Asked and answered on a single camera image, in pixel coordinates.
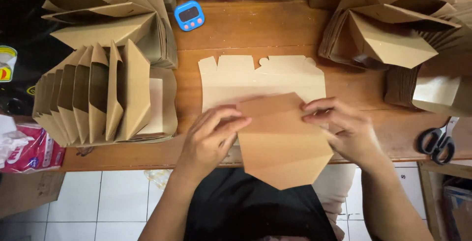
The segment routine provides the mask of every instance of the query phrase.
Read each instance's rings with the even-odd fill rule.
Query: person's right hand
[[[303,121],[313,124],[330,123],[342,130],[327,132],[328,142],[346,160],[368,168],[379,160],[391,162],[381,150],[371,119],[337,98],[311,101],[302,107],[310,114]]]

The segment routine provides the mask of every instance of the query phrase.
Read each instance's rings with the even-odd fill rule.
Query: pink plastic bag
[[[65,148],[61,148],[38,124],[17,124],[16,128],[33,137],[24,147],[16,148],[0,172],[33,173],[57,169],[62,165]]]

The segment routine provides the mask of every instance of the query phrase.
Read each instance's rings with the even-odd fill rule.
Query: tiled floor
[[[416,163],[396,166],[407,195],[426,219]],[[346,241],[370,240],[363,221],[360,174],[358,168],[338,218]],[[58,201],[9,217],[0,240],[30,236],[31,241],[136,241],[161,196],[143,171],[69,172]]]

